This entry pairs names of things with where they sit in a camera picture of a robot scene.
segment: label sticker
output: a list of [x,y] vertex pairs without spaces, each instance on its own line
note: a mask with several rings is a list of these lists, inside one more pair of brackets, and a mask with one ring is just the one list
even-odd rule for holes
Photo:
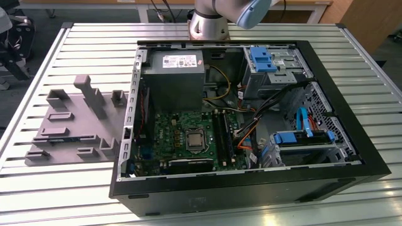
[[252,161],[254,161],[254,163],[257,163],[257,156],[253,154],[253,153],[250,153],[250,159],[252,159]]
[[244,100],[244,92],[238,91],[240,99]]
[[164,68],[197,67],[196,55],[172,55],[164,57]]
[[284,60],[274,60],[274,64],[276,65],[285,65],[285,62],[284,62]]

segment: open computer tower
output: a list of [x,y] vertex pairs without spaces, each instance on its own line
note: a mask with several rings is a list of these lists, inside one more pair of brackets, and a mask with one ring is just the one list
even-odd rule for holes
[[391,174],[308,41],[144,41],[110,195],[139,216],[326,199]]

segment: blue plastic latch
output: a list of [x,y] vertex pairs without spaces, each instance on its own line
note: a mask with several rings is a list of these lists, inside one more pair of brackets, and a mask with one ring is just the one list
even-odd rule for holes
[[276,72],[277,66],[272,61],[272,54],[268,52],[266,47],[250,47],[250,58],[256,64],[257,72]]
[[300,107],[300,109],[297,110],[297,130],[302,130],[302,129],[306,130],[308,137],[313,137],[313,132],[309,123],[308,109],[305,107]]
[[265,154],[268,153],[268,151],[269,151],[269,145],[265,147],[265,150],[262,152],[262,156],[265,156]]
[[330,141],[334,142],[336,141],[336,134],[332,130],[328,131],[328,136],[329,136]]
[[276,134],[276,135],[274,135],[274,140],[276,140],[276,143],[277,143],[277,144],[281,144],[281,143],[282,143],[282,139],[281,139],[280,134]]
[[297,143],[297,137],[294,133],[280,133],[284,144]]

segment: power supply label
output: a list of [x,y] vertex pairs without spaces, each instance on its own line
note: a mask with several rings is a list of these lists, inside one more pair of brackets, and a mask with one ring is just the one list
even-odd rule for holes
[[172,55],[164,57],[164,68],[197,67],[196,55]]

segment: motherboard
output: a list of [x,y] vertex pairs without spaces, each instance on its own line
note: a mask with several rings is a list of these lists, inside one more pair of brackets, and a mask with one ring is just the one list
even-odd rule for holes
[[153,145],[139,148],[138,173],[145,176],[246,169],[233,142],[236,112],[160,113]]

